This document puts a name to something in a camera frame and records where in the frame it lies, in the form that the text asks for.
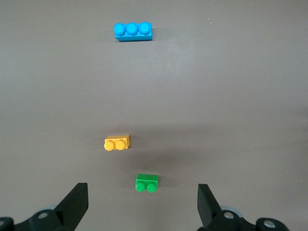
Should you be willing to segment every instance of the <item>lego stud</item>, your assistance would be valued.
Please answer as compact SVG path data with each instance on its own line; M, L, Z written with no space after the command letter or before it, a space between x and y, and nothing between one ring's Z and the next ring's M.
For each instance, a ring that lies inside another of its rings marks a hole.
M131 35L135 35L138 31L137 25L135 23L129 23L127 26L127 32Z
M156 191L156 186L154 184L149 184L148 187L146 187L146 190L149 193L154 193Z
M105 142L105 145L104 145L104 148L107 150L107 151L111 151L115 148L115 142L113 141L106 141Z
M136 184L136 190L139 192L143 192L145 190L145 186L142 183Z
M143 22L143 23L140 24L139 30L140 30L141 33L146 35L150 32L150 26L147 22Z
M116 142L115 147L118 150L125 149L125 142L124 142L124 140L119 140L118 142Z
M115 30L115 34L116 35L123 35L125 33L125 27L122 23L117 23L115 24L115 27L114 27L114 30Z

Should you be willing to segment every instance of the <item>gray table surface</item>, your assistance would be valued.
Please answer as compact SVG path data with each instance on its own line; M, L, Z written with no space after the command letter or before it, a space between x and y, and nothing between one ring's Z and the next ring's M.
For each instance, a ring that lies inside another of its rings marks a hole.
M131 21L153 41L117 42ZM87 182L77 231L194 231L207 183L249 222L306 231L307 41L306 0L1 1L0 216ZM131 147L105 151L118 134Z

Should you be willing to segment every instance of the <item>black plastic part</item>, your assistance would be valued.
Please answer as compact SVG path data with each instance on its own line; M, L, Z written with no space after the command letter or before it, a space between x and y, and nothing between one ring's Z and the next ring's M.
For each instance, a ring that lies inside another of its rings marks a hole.
M198 185L198 212L204 227L207 227L221 208L207 184Z
M0 231L74 231L89 207L88 184L78 183L54 210L43 210L14 225L0 218Z
M69 231L76 229L89 207L88 185L79 183L54 209L60 222Z
M232 211L221 210L207 184L199 184L197 204L203 224L198 231L289 231L283 223L275 219L260 218L256 225L253 225ZM272 222L274 227L267 227L264 224L266 220Z

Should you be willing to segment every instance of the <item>metal screw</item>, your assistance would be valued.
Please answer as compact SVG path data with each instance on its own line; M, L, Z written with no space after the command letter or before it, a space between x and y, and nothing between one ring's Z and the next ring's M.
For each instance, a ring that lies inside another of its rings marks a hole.
M270 221L270 220L265 220L265 221L263 222L263 224L264 224L266 227L272 228L272 229L276 227L276 225L274 224L274 222L272 222L272 221Z
M43 219L45 217L48 216L48 213L41 213L39 216L38 216L38 219Z
M225 212L224 216L225 216L225 218L228 218L228 219L233 219L234 218L234 215L231 212Z

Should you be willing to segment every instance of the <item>green lego stud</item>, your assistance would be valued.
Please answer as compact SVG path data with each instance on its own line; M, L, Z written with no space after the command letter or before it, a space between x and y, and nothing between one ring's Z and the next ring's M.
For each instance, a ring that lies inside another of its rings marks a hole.
M157 191L158 175L138 174L136 178L136 190L143 192L145 189L149 193Z

